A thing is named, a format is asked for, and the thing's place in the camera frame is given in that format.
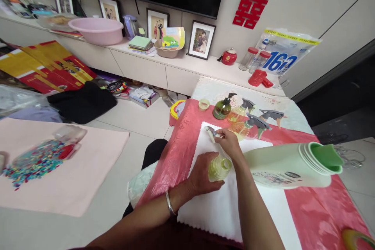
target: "pink mat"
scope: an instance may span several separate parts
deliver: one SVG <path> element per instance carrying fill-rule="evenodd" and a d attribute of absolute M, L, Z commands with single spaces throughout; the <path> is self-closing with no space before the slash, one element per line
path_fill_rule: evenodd
<path fill-rule="evenodd" d="M 0 121 L 0 150 L 9 161 L 36 144 L 52 139 L 61 123 L 5 118 Z M 0 207 L 82 216 L 109 170 L 120 156 L 129 133 L 79 125 L 87 130 L 82 147 L 69 160 L 15 191 L 9 178 L 0 176 Z"/>
<path fill-rule="evenodd" d="M 212 110 L 213 106 L 210 106 L 205 112 L 201 112 L 197 100 L 187 100 L 170 141 L 156 166 L 154 176 L 137 206 L 165 193 L 168 188 L 187 178 L 203 121 L 221 128 L 229 127 L 230 124 L 226 120 L 215 119 Z M 273 130 L 263 133 L 262 140 L 274 145 L 318 141 L 316 136 L 307 133 L 279 129 L 276 126 L 272 128 Z M 300 187 L 286 190 L 285 194 L 304 250 L 344 250 L 341 231 L 347 228 L 369 235 L 365 223 L 338 176 L 332 177 L 332 184 L 327 188 Z M 218 236 L 214 239 L 224 244 L 240 246 L 234 241 Z"/>

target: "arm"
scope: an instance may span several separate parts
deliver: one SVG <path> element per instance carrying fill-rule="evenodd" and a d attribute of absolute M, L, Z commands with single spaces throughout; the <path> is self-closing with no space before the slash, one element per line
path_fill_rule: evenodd
<path fill-rule="evenodd" d="M 169 190 L 169 198 L 175 213 L 193 197 L 219 190 L 223 181 L 208 180 L 209 163 L 218 155 L 208 152 L 198 156 L 189 178 Z M 135 209 L 115 224 L 109 231 L 94 239 L 88 246 L 103 249 L 125 249 L 133 239 L 158 227 L 170 217 L 165 194 Z"/>
<path fill-rule="evenodd" d="M 215 138 L 231 157 L 236 171 L 238 211 L 245 249 L 285 250 L 280 235 L 255 185 L 237 136 L 227 129 L 217 130 L 224 135 Z"/>

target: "red table cover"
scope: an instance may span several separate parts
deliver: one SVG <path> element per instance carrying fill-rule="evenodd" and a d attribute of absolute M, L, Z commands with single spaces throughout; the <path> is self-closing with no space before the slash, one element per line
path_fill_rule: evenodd
<path fill-rule="evenodd" d="M 230 126 L 226 120 L 217 120 L 212 111 L 213 106 L 202 112 L 197 100 L 186 101 L 185 109 L 137 207 L 164 194 L 188 177 L 203 121 L 221 128 Z M 271 127 L 272 130 L 263 133 L 262 140 L 273 145 L 318 142 L 315 135 Z M 345 249 L 341 238 L 344 229 L 355 229 L 370 236 L 338 175 L 332 176 L 332 183 L 327 188 L 299 187 L 285 190 L 285 194 L 304 250 Z"/>

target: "black bag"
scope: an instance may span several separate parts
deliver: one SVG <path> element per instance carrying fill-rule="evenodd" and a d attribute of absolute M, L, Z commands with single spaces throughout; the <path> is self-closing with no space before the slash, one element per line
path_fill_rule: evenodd
<path fill-rule="evenodd" d="M 76 91 L 66 91 L 47 97 L 48 102 L 59 110 L 61 116 L 78 124 L 86 124 L 104 114 L 117 104 L 107 90 L 87 81 Z"/>

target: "table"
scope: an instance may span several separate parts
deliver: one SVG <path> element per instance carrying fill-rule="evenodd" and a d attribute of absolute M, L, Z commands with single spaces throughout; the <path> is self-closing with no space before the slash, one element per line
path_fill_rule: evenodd
<path fill-rule="evenodd" d="M 286 143 L 306 143 L 318 141 L 297 105 L 282 97 L 268 96 L 259 92 L 243 89 L 206 77 L 199 79 L 192 99 L 186 102 L 171 139 L 164 150 L 154 176 L 146 188 L 138 205 L 163 194 L 167 189 L 185 180 L 189 173 L 200 124 L 206 121 L 219 127 L 228 127 L 226 120 L 216 120 L 211 111 L 213 104 L 228 93 L 238 93 L 257 105 L 252 114 L 261 114 L 259 109 L 275 109 L 286 113 L 288 118 L 282 121 L 279 129 L 273 120 L 272 131 L 265 131 L 262 139 L 274 145 Z M 198 110 L 198 99 L 207 98 L 211 106 L 206 112 Z M 289 208 L 295 223 L 302 249 L 345 249 L 341 231 L 355 229 L 369 235 L 368 229 L 357 212 L 340 178 L 332 177 L 327 188 L 299 187 L 285 190 Z"/>

